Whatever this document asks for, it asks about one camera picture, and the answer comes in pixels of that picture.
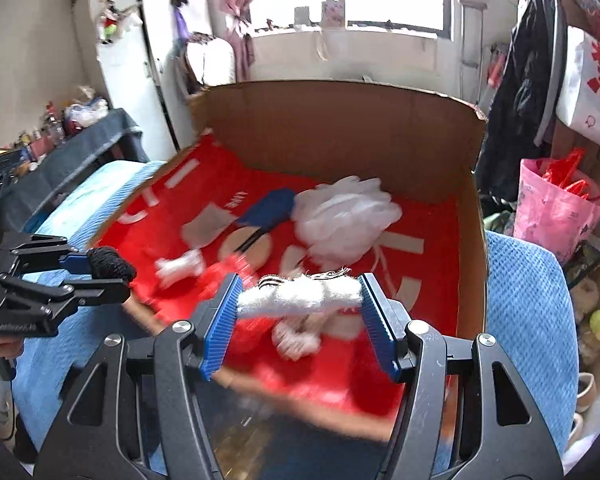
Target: bed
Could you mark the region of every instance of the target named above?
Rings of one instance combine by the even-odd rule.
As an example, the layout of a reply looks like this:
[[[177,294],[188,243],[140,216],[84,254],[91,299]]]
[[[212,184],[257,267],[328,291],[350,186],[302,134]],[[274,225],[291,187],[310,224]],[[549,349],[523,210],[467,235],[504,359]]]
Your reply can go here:
[[[115,161],[104,165],[64,200],[41,225],[82,248],[124,199],[160,168],[161,162]],[[564,452],[575,407],[578,356],[573,311],[554,256],[537,246],[487,233],[490,278],[487,328],[518,368]],[[65,271],[29,275],[58,284]],[[121,305],[82,308],[65,320],[59,336],[27,340],[13,383],[16,405],[36,447],[42,444],[61,401],[59,391],[74,363],[84,365],[113,332],[127,338],[146,333]],[[243,478],[365,479],[375,476],[384,445],[318,430],[213,382],[198,392],[205,424],[224,470]],[[143,399],[147,420],[155,417],[152,394]],[[155,424],[146,436],[152,469],[164,472]]]

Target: white wall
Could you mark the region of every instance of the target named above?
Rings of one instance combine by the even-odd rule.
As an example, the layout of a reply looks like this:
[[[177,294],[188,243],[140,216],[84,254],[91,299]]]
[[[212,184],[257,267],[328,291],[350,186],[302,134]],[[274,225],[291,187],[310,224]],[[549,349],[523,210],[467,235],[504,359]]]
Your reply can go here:
[[[214,32],[226,33],[220,0],[210,0]],[[454,4],[454,18],[458,16]],[[485,43],[508,41],[515,9],[491,0]],[[454,38],[459,22],[454,19]],[[316,53],[315,34],[255,38],[254,78],[360,78],[458,95],[459,46],[404,34],[367,31],[331,33],[330,60]],[[70,0],[0,0],[0,145],[38,125],[49,100],[62,102],[86,80],[72,27]]]
[[[70,0],[0,0],[0,146],[86,79]]]
[[[293,32],[254,38],[254,79],[355,78],[374,80],[459,95],[460,6],[454,2],[453,38],[434,40],[396,32],[343,30],[325,35],[330,60],[316,51],[316,32]],[[516,8],[508,0],[489,0],[484,15],[484,44],[509,43]],[[467,15],[467,57],[478,57],[477,16]],[[475,89],[475,71],[465,69],[466,98]]]

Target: bottle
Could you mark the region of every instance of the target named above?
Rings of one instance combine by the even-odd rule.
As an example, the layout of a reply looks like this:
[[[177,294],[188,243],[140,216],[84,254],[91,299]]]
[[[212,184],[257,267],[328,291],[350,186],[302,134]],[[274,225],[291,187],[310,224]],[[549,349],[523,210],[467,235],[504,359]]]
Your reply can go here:
[[[62,129],[62,123],[56,117],[56,110],[51,101],[49,101],[49,104],[46,106],[43,124],[46,134],[51,138],[51,141],[56,146],[60,146],[66,142],[66,139],[64,138],[64,130]]]

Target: pink bag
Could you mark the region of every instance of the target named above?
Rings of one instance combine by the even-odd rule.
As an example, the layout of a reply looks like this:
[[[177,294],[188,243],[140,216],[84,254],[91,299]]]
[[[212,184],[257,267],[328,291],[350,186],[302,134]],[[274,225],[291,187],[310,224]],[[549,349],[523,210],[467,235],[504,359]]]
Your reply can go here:
[[[537,244],[566,263],[600,220],[600,188],[581,171],[573,181],[584,179],[591,200],[584,200],[542,179],[550,158],[520,162],[518,208],[513,228],[515,238]]]

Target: blue blanket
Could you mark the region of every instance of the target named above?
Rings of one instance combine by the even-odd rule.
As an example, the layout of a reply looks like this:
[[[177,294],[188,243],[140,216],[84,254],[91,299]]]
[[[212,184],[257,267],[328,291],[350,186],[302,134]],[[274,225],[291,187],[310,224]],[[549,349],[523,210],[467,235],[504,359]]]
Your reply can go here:
[[[83,247],[160,165],[130,167],[127,164],[136,163],[126,162],[122,168],[120,164],[107,164],[84,182],[39,232],[66,236],[74,246]],[[554,256],[538,246],[490,232],[487,240],[488,332],[496,336],[518,368],[558,450],[564,452],[575,408],[578,355],[571,300],[562,271]],[[66,272],[54,271],[35,278],[39,283],[55,285],[66,277]],[[70,365],[84,365],[104,336],[113,332],[127,338],[144,336],[120,305],[108,305],[81,308],[65,320],[56,338],[26,341],[13,391],[37,447],[58,412],[59,389]],[[204,384],[198,395],[216,445],[229,426],[239,425],[248,410],[230,390],[213,383]],[[263,479],[315,477],[317,471],[320,478],[368,479],[375,475],[384,454],[384,446],[343,438],[282,415],[273,415],[264,427],[269,438],[261,457]],[[157,441],[148,443],[148,449],[157,445]],[[163,470],[160,454],[154,457],[152,468]]]

